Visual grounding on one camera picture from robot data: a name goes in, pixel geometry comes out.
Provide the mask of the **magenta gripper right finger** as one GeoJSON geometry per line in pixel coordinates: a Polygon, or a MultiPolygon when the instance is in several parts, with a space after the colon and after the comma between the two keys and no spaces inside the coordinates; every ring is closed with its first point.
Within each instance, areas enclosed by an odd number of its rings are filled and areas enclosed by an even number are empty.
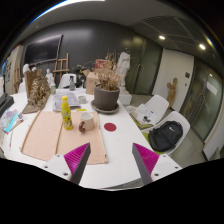
{"type": "Polygon", "coordinates": [[[159,159],[159,155],[137,143],[134,143],[132,146],[132,154],[135,158],[143,185],[152,183],[151,174],[159,159]]]}

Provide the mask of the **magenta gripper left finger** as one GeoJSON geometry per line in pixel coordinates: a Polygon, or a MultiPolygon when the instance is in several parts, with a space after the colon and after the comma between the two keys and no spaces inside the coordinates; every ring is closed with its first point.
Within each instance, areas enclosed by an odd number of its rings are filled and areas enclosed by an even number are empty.
{"type": "Polygon", "coordinates": [[[72,183],[76,185],[80,183],[90,153],[90,144],[86,143],[64,155],[64,159],[72,174],[72,177],[70,179],[72,183]]]}

